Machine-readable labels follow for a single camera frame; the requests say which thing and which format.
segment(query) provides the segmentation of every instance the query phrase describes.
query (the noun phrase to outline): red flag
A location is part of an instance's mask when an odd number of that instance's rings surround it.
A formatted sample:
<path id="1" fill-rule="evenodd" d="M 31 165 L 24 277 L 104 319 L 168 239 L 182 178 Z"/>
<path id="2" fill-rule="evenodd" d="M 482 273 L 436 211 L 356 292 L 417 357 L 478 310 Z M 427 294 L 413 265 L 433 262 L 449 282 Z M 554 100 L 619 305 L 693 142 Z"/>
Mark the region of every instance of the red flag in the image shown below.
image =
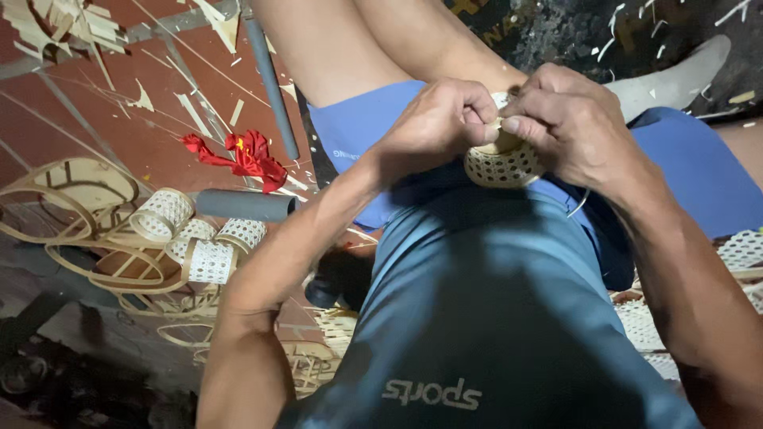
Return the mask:
<path id="1" fill-rule="evenodd" d="M 200 163 L 230 167 L 230 171 L 236 176 L 262 178 L 263 193 L 273 192 L 286 182 L 286 169 L 270 156 L 268 141 L 255 130 L 248 130 L 245 136 L 228 134 L 225 148 L 234 151 L 235 162 L 215 155 L 195 134 L 189 134 L 180 141 L 191 152 L 198 152 Z"/>

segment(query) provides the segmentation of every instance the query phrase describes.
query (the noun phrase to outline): wire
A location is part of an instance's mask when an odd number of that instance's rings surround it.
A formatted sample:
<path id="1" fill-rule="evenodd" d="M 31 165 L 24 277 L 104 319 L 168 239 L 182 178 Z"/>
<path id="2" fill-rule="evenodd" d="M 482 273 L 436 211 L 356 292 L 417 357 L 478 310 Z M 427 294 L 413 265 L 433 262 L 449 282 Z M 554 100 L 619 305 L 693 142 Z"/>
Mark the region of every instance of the wire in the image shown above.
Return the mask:
<path id="1" fill-rule="evenodd" d="M 572 210 L 572 211 L 570 211 L 569 213 L 567 213 L 567 218 L 571 218 L 571 217 L 572 217 L 572 215 L 574 215 L 575 213 L 577 213 L 577 212 L 578 212 L 578 210 L 580 210 L 580 209 L 583 207 L 583 204 L 585 204 L 585 202 L 588 200 L 588 196 L 589 196 L 590 194 L 591 194 L 591 190 L 590 190 L 590 189 L 586 189 L 586 190 L 585 190 L 585 193 L 583 194 L 583 199 L 582 199 L 582 200 L 580 200 L 580 203 L 578 203 L 578 207 L 575 207 L 575 209 L 574 209 L 574 210 Z"/>

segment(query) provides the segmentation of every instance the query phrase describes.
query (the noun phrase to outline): gray pipe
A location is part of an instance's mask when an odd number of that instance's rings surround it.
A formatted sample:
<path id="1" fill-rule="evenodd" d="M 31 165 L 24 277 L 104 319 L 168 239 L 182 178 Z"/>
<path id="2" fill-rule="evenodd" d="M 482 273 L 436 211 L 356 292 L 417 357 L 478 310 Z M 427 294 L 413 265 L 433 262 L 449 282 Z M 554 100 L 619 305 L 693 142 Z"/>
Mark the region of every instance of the gray pipe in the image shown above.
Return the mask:
<path id="1" fill-rule="evenodd" d="M 262 32 L 262 27 L 259 26 L 257 20 L 252 18 L 244 22 L 246 22 L 246 32 L 249 34 L 249 40 L 252 41 L 252 49 L 254 50 L 254 57 L 257 58 L 257 66 L 259 74 L 262 76 L 262 83 L 265 84 L 265 90 L 268 92 L 270 107 L 275 114 L 275 124 L 278 125 L 278 129 L 281 131 L 286 154 L 290 159 L 296 160 L 299 158 L 299 149 L 297 148 L 297 142 L 294 140 L 294 133 L 291 131 L 291 122 L 286 114 L 281 88 L 278 87 L 278 79 L 275 77 L 275 70 L 273 69 L 273 62 L 270 60 L 270 52 L 268 51 L 268 43 L 265 41 L 265 34 Z"/>
<path id="2" fill-rule="evenodd" d="M 258 192 L 205 189 L 196 197 L 196 211 L 220 218 L 280 222 L 299 208 L 297 197 Z"/>

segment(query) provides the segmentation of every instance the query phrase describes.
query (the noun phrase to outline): blue shorts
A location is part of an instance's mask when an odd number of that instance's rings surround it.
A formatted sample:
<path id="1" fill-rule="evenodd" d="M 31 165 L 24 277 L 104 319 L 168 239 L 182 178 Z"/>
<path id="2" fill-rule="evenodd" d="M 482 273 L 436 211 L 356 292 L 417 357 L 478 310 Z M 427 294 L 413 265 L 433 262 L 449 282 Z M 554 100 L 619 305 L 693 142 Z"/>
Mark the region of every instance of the blue shorts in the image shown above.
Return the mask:
<path id="1" fill-rule="evenodd" d="M 310 106 L 313 125 L 336 171 L 347 170 L 381 139 L 424 85 L 415 80 L 400 82 L 325 108 Z M 763 192 L 705 123 L 671 108 L 652 108 L 630 129 L 644 152 L 662 168 L 678 203 L 708 238 L 763 226 Z M 456 160 L 401 181 L 371 202 L 356 223 L 367 231 L 383 227 L 401 208 L 465 186 L 476 185 L 466 176 L 461 160 Z M 528 189 L 551 196 L 569 210 L 578 205 L 584 191 L 550 174 Z M 574 219 L 591 237 L 607 288 L 629 287 L 633 258 L 609 205 L 592 193 Z"/>

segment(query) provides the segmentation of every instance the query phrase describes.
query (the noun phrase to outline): blue shirt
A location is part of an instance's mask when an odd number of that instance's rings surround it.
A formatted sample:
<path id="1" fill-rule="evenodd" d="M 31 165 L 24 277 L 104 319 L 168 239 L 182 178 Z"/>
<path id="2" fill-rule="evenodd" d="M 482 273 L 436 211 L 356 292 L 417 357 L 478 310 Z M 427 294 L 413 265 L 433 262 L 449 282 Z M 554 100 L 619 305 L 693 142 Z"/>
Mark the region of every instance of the blue shirt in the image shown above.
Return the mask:
<path id="1" fill-rule="evenodd" d="M 453 189 L 391 219 L 334 380 L 284 427 L 699 427 L 639 355 L 566 207 Z"/>

